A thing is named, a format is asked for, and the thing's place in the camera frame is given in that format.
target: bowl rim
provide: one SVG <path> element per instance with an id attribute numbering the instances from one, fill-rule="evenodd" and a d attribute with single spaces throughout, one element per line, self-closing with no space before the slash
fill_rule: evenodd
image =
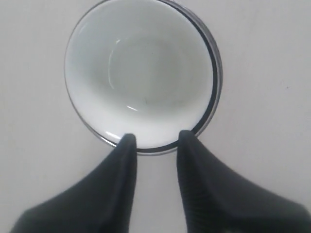
<path id="1" fill-rule="evenodd" d="M 104 136 L 99 134 L 79 114 L 79 112 L 78 112 L 76 106 L 74 105 L 72 98 L 69 94 L 69 88 L 68 88 L 67 79 L 66 79 L 66 57 L 67 57 L 67 52 L 68 52 L 68 47 L 70 45 L 70 41 L 72 39 L 72 36 L 73 36 L 76 28 L 78 27 L 80 22 L 85 18 L 86 15 L 88 15 L 96 7 L 106 3 L 108 1 L 113 1 L 113 0 L 102 0 L 99 3 L 93 5 L 86 13 L 83 14 L 83 16 L 78 20 L 74 29 L 72 30 L 71 35 L 69 37 L 69 41 L 67 43 L 66 52 L 65 52 L 65 61 L 64 61 L 64 76 L 65 76 L 65 78 L 64 79 L 65 79 L 65 85 L 66 85 L 67 94 L 69 96 L 69 100 L 70 100 L 76 114 L 80 118 L 80 120 L 84 123 L 84 125 L 97 138 L 99 138 L 100 140 L 104 141 L 105 143 L 109 144 L 112 147 L 116 147 L 117 143 L 115 143 L 111 140 L 108 140 L 107 138 L 105 138 Z M 205 23 L 195 13 L 193 13 L 190 9 L 186 8 L 185 6 L 181 5 L 180 3 L 175 2 L 173 0 L 152 0 L 152 1 L 162 2 L 162 3 L 172 7 L 173 9 L 178 11 L 180 14 L 182 14 L 196 28 L 196 30 L 199 32 L 201 38 L 203 39 L 203 41 L 207 47 L 207 51 L 209 53 L 211 63 L 212 63 L 212 68 L 213 68 L 213 87 L 212 87 L 212 93 L 211 93 L 210 101 L 207 105 L 205 113 L 203 114 L 203 116 L 201 117 L 199 122 L 196 124 L 196 126 L 191 130 L 191 132 L 195 136 L 198 137 L 206 129 L 206 127 L 208 126 L 208 124 L 212 120 L 212 118 L 216 112 L 216 109 L 217 109 L 217 106 L 219 103 L 219 99 L 220 99 L 220 95 L 221 95 L 221 90 L 222 90 L 222 85 L 223 85 L 223 68 L 222 68 L 222 61 L 221 61 L 221 56 L 220 56 L 220 53 L 218 50 L 218 46 L 217 46 L 216 41 L 215 41 L 214 37 L 212 36 L 210 30 L 205 25 Z M 168 153 L 176 151 L 177 146 L 178 146 L 178 140 L 175 142 L 172 142 L 170 144 L 166 144 L 164 146 L 156 147 L 156 148 L 147 148 L 147 149 L 137 148 L 137 153 L 138 153 L 138 155 L 142 155 L 142 156 L 163 155 L 163 154 L 168 154 Z"/>

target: ceramic bowl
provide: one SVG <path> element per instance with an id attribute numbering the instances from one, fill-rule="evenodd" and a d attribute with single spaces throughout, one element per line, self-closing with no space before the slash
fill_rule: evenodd
<path id="1" fill-rule="evenodd" d="M 216 43 L 190 10 L 167 0 L 106 0 L 76 25 L 66 51 L 71 102 L 88 128 L 115 146 L 125 133 L 140 154 L 198 135 L 216 109 L 222 67 Z"/>

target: black object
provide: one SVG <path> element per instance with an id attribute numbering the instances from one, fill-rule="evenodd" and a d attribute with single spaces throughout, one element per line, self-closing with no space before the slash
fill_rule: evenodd
<path id="1" fill-rule="evenodd" d="M 128 134 L 83 180 L 26 211 L 11 233 L 127 233 L 136 173 L 136 139 Z"/>
<path id="2" fill-rule="evenodd" d="M 310 233 L 307 210 L 244 179 L 189 131 L 179 135 L 178 181 L 188 233 Z"/>

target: white table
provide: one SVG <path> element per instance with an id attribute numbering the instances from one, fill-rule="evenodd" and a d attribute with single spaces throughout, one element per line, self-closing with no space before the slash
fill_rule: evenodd
<path id="1" fill-rule="evenodd" d="M 0 232 L 69 188 L 112 150 L 74 112 L 64 53 L 98 0 L 0 1 Z M 311 210 L 311 1 L 180 0 L 223 60 L 217 112 L 200 139 L 223 162 Z M 186 232 L 176 155 L 138 158 L 132 233 Z"/>

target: white bowl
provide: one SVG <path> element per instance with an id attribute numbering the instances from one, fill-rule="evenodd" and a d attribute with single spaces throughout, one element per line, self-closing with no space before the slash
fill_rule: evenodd
<path id="1" fill-rule="evenodd" d="M 68 93 L 83 122 L 113 146 L 133 133 L 141 153 L 171 151 L 181 130 L 202 131 L 221 72 L 207 28 L 167 0 L 99 3 L 78 22 L 65 57 Z"/>

